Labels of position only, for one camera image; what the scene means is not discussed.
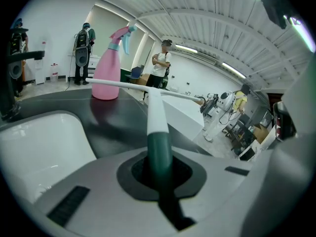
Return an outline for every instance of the person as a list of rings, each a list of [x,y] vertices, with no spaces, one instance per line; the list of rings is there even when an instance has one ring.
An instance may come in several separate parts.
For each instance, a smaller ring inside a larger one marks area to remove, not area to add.
[[[89,36],[89,45],[88,45],[88,60],[87,63],[83,67],[83,85],[89,84],[85,79],[88,77],[88,65],[89,65],[89,59],[90,59],[90,53],[91,53],[91,47],[94,45],[95,41],[95,31],[90,28],[89,23],[84,23],[82,26],[82,29],[86,30],[88,32]],[[80,66],[76,63],[76,73],[75,73],[75,84],[81,85],[81,76],[80,76]]]
[[[210,127],[203,133],[205,139],[209,142],[213,142],[213,138],[220,133],[236,116],[237,111],[241,115],[244,114],[244,107],[247,103],[247,95],[250,92],[250,87],[247,84],[243,84],[241,89],[235,91],[236,100],[232,106],[233,113],[220,110],[215,116],[214,121]]]
[[[161,53],[153,55],[152,63],[154,65],[154,68],[149,75],[146,86],[159,88],[165,76],[166,69],[170,67],[171,53],[168,52],[168,49],[171,44],[171,40],[165,39],[161,44]],[[144,92],[144,97],[139,100],[140,102],[144,102],[145,94],[146,92]]]
[[[22,18],[17,19],[14,22],[14,28],[21,28],[23,26],[22,23]],[[22,39],[22,47],[21,47],[21,52],[28,52],[29,51],[29,38],[26,33],[21,33],[19,34]],[[15,97],[20,97],[22,96],[21,92],[23,90],[23,75],[24,75],[24,65],[25,62],[22,62],[22,75],[18,79],[13,79],[11,78],[12,81],[12,88],[14,92]]]

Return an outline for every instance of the white ceiling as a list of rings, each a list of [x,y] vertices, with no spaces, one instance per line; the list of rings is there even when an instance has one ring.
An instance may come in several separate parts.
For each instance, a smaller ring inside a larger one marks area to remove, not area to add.
[[[312,55],[290,25],[282,30],[268,19],[259,0],[105,1],[130,13],[160,39],[225,61],[256,89],[290,85]]]

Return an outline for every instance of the dark gray surface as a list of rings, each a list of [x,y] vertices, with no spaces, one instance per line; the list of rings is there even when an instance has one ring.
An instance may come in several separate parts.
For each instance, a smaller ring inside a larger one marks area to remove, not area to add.
[[[124,90],[120,89],[118,98],[111,101],[93,98],[91,89],[82,89],[41,95],[20,103],[20,114],[11,122],[53,111],[75,114],[97,158],[147,146],[147,107]],[[210,155],[171,126],[169,133],[173,146]]]

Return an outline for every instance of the green tube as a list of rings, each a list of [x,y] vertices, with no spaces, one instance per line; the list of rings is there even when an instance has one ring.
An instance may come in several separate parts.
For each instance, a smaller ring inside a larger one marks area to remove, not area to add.
[[[148,160],[151,178],[156,190],[162,194],[173,191],[172,150],[169,133],[156,132],[147,136]]]

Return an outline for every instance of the pink spray bottle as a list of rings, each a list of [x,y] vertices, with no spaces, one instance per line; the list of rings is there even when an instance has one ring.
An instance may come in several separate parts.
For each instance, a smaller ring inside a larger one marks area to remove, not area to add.
[[[123,41],[123,48],[126,54],[131,32],[136,31],[136,26],[126,26],[113,33],[110,38],[112,42],[102,55],[94,72],[94,79],[120,81],[119,42]],[[101,100],[112,100],[118,97],[119,87],[94,83],[92,95]]]

